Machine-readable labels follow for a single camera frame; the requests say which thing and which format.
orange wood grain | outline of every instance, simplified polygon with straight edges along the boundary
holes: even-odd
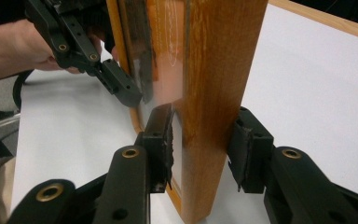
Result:
[[[146,1],[153,50],[153,99],[141,111],[148,118],[150,108],[157,105],[174,103],[179,107],[182,176],[181,183],[173,180],[173,190],[167,191],[185,223],[196,223],[212,210],[266,5],[267,0]],[[128,16],[123,8],[112,12],[118,16],[114,20]],[[121,24],[131,25],[126,21]],[[128,29],[118,32],[125,36]],[[136,46],[124,43],[126,39],[117,45],[123,45],[131,56]],[[124,57],[118,54],[121,63]],[[133,62],[128,60],[132,71]]]
[[[123,36],[123,28],[121,27],[121,19],[118,12],[117,0],[106,0],[107,8],[109,10],[109,19],[112,25],[113,36],[115,37],[116,50],[120,67],[127,73],[130,73],[129,61],[127,58],[126,45]],[[136,133],[144,130],[143,125],[139,119],[137,108],[130,108],[131,123]]]
[[[255,54],[266,0],[186,0],[182,158],[185,223],[207,217]]]

wooden board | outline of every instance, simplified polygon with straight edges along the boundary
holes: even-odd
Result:
[[[128,61],[145,96],[141,122],[157,105],[176,107],[182,172],[168,192],[183,221],[195,223],[213,206],[267,0],[114,1],[111,19],[122,25],[114,35],[124,36],[117,44],[127,54],[118,53],[120,63]]]

person's arm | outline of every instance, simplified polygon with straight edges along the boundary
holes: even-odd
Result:
[[[61,69],[51,49],[26,20],[0,25],[0,78],[25,70]]]

human hand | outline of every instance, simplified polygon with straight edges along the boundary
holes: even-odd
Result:
[[[15,41],[15,48],[20,58],[29,62],[33,69],[44,71],[61,69],[54,59],[51,48],[43,37],[36,31],[31,22],[27,20],[17,21],[15,26],[16,30],[19,31]],[[88,31],[88,38],[97,49],[98,53],[101,54],[101,33],[95,29],[90,29]],[[115,59],[117,58],[116,48],[112,49],[112,56]],[[73,74],[79,73],[79,71],[74,67],[67,68],[66,70]]]

black plastic part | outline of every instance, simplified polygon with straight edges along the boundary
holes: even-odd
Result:
[[[101,0],[26,0],[26,14],[51,47],[57,64],[75,67],[97,77],[111,94],[126,106],[136,107],[142,99],[138,87],[112,60],[101,63],[101,55],[88,38],[89,27],[98,27],[114,46],[106,3]]]
[[[266,206],[271,224],[291,223],[293,214],[286,200],[277,198],[275,195],[266,191],[264,195],[264,205]]]
[[[40,0],[24,1],[26,15],[34,23],[34,27],[42,35],[48,45],[51,47],[56,58],[62,58],[70,50],[68,42],[62,34],[60,25],[48,11],[45,4]]]
[[[291,223],[358,223],[358,212],[306,153],[278,147],[270,167],[293,213]]]
[[[103,191],[103,184],[106,175],[102,175],[82,187],[76,189],[76,195],[70,202],[63,220],[70,220],[70,223],[91,223],[94,219],[98,200]]]
[[[151,193],[163,193],[167,183],[171,185],[172,117],[171,104],[154,108],[143,133],[143,146],[147,149],[150,161]]]
[[[16,78],[16,81],[14,82],[13,92],[12,92],[13,101],[14,101],[14,104],[16,104],[16,106],[17,106],[17,108],[19,110],[21,110],[21,90],[22,90],[22,86],[24,85],[25,80],[28,78],[28,76],[31,75],[31,73],[33,71],[34,70],[29,70],[29,71],[24,71],[24,72],[19,73],[19,75]]]
[[[136,155],[126,151],[136,151]],[[123,147],[112,159],[92,223],[150,223],[149,167],[146,150]]]
[[[263,193],[262,165],[271,155],[273,137],[257,118],[242,108],[228,146],[228,166],[246,193]]]
[[[334,184],[334,186],[342,194],[342,196],[344,196],[348,203],[350,203],[352,207],[358,211],[358,194],[348,189],[344,189],[337,184]]]
[[[144,145],[144,132],[139,132],[136,136],[134,145],[142,147]]]
[[[126,106],[136,107],[142,99],[132,78],[128,76],[114,60],[106,60],[102,65],[101,82],[112,90],[118,100]]]
[[[47,202],[40,202],[36,199],[36,195],[40,190],[52,184],[62,185],[63,192],[55,199]],[[65,223],[62,219],[65,214],[72,197],[75,195],[75,185],[62,179],[52,179],[34,187],[19,206],[13,211],[10,220],[11,223],[40,223],[53,224]]]

